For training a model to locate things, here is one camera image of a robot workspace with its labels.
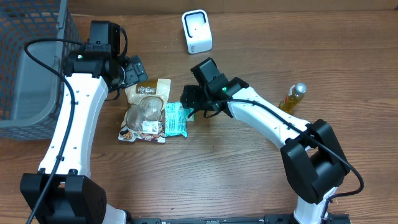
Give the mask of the brown Pantree snack bag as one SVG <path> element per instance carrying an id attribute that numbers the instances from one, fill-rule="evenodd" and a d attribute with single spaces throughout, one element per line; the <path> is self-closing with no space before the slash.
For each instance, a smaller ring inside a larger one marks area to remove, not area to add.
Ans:
<path id="1" fill-rule="evenodd" d="M 170 79 L 153 79 L 125 89 L 129 109 L 126 111 L 120 141 L 165 142 L 164 113 L 171 89 Z"/>

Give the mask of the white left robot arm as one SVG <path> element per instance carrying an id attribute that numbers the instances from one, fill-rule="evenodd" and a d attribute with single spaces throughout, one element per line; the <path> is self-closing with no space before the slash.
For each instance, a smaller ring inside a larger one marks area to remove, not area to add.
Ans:
<path id="1" fill-rule="evenodd" d="M 58 73 L 63 100 L 51 144 L 20 190 L 39 223 L 131 223 L 131 214 L 108 204 L 90 178 L 93 137 L 110 93 L 147 80 L 138 57 L 128 57 L 127 34 L 110 21 L 92 21 L 87 42 L 78 43 Z"/>

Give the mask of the small teal box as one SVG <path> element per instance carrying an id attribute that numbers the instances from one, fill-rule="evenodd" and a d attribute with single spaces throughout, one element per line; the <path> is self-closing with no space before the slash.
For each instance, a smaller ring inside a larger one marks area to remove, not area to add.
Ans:
<path id="1" fill-rule="evenodd" d="M 187 118 L 187 122 L 194 122 L 194 120 L 195 120 L 194 114 Z"/>

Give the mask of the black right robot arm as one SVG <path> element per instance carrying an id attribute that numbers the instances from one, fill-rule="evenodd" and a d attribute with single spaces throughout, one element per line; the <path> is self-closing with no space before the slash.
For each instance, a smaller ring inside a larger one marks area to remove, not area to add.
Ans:
<path id="1" fill-rule="evenodd" d="M 350 223 L 348 215 L 327 206 L 343 183 L 349 167 L 332 127 L 296 118 L 259 96 L 240 78 L 228 80 L 207 58 L 190 70 L 197 85 L 187 85 L 180 97 L 193 112 L 225 113 L 250 125 L 279 150 L 289 185 L 297 194 L 291 214 L 268 214 L 263 223 Z"/>

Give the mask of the yellow dish soap bottle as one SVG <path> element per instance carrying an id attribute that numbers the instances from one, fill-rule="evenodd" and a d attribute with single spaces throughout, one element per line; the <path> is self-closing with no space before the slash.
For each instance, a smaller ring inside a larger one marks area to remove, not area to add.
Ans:
<path id="1" fill-rule="evenodd" d="M 292 114 L 294 108 L 302 101 L 306 92 L 306 84 L 297 83 L 292 85 L 285 98 L 280 101 L 278 108 L 288 114 Z"/>

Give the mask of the green wet wipes pack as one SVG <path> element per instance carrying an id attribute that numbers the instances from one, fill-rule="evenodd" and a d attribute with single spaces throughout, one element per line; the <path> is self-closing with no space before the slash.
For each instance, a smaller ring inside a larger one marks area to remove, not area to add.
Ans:
<path id="1" fill-rule="evenodd" d="M 167 103 L 165 107 L 165 135 L 187 137 L 187 118 L 180 102 Z"/>

